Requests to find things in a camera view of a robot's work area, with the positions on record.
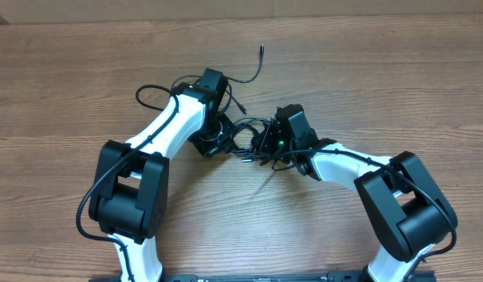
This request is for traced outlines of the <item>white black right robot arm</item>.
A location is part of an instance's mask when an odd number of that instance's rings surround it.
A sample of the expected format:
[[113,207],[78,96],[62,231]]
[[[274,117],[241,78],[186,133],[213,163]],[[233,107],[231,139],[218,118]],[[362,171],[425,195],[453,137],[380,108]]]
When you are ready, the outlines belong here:
[[418,265],[456,245],[456,213],[409,151],[377,157],[320,139],[299,104],[278,108],[251,144],[266,161],[282,161],[302,175],[359,195],[381,246],[356,280],[432,281],[433,275],[416,271]]

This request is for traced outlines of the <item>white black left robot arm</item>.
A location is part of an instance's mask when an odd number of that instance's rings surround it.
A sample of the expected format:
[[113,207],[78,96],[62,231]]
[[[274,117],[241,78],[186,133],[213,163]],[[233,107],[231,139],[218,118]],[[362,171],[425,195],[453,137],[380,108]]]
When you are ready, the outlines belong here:
[[233,131],[220,106],[229,91],[222,72],[208,68],[192,84],[163,90],[170,99],[154,121],[124,143],[102,146],[94,182],[76,212],[80,235],[117,249],[116,281],[164,280],[155,236],[166,213],[171,160],[186,142],[210,157]]

